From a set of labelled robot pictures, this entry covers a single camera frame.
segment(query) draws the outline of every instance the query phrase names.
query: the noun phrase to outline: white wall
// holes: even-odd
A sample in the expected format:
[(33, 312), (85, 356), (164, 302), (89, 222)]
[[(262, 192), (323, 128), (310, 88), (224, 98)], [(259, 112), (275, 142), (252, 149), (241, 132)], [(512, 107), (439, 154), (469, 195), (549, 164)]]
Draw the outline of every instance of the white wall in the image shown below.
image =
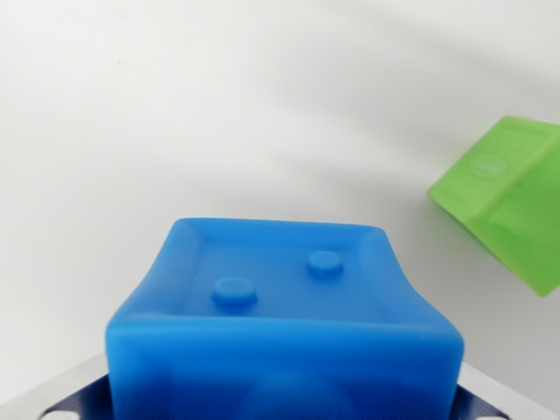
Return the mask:
[(427, 188), (560, 122), (555, 1), (0, 0), (0, 402), (96, 354), (172, 222), (373, 224), (466, 360), (560, 412), (539, 298)]

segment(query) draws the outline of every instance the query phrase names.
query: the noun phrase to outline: blue silicone cube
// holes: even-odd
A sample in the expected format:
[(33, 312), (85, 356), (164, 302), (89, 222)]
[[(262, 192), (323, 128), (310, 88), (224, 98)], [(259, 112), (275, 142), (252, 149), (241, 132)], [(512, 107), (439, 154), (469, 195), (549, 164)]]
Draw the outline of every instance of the blue silicone cube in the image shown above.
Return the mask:
[(379, 228), (184, 219), (107, 353), (116, 420), (444, 420), (463, 340)]

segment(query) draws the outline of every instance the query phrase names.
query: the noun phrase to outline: green silicone object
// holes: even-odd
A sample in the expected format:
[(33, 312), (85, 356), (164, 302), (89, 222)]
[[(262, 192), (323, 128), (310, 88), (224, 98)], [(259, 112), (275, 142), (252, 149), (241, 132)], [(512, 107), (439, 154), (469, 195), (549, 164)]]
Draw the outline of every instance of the green silicone object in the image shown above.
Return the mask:
[(502, 118), (430, 196), (537, 294), (560, 284), (559, 125)]

